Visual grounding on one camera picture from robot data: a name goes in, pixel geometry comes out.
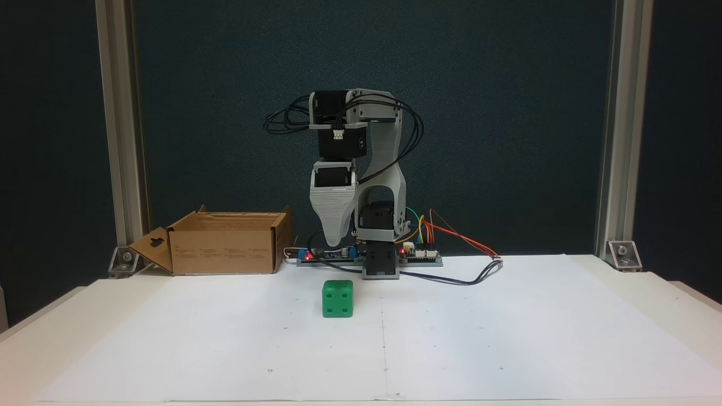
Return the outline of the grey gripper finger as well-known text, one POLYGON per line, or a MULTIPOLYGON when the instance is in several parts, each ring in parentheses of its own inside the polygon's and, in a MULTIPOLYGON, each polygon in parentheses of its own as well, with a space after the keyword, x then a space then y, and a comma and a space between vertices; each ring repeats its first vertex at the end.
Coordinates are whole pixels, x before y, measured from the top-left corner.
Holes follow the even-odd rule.
POLYGON ((322 222, 329 246, 338 246, 348 234, 350 218, 356 208, 356 187, 311 187, 310 203, 322 222))

